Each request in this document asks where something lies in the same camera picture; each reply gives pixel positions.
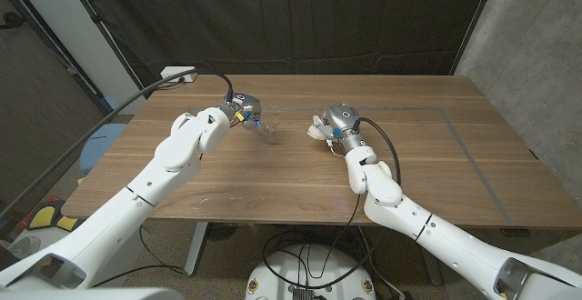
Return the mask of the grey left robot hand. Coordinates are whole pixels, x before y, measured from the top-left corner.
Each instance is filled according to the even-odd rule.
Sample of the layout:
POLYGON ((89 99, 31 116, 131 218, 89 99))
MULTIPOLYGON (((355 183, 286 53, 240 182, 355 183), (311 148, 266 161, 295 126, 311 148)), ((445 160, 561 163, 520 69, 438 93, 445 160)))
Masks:
POLYGON ((270 137, 274 128, 266 125, 261 118, 262 106, 260 101, 247 94, 233 93, 231 100, 224 97, 223 106, 233 111, 230 119, 230 126, 241 125, 247 130, 255 130, 260 135, 270 137))

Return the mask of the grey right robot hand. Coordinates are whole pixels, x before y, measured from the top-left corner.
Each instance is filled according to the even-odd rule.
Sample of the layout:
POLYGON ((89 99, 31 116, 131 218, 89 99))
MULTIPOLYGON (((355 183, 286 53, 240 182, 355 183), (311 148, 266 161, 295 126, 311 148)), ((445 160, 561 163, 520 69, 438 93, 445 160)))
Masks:
POLYGON ((347 154, 354 148, 366 145, 366 141, 354 128, 358 118, 359 113, 353 106, 345 103, 331 105, 322 115, 313 116, 313 124, 308 132, 315 139, 339 143, 347 154))

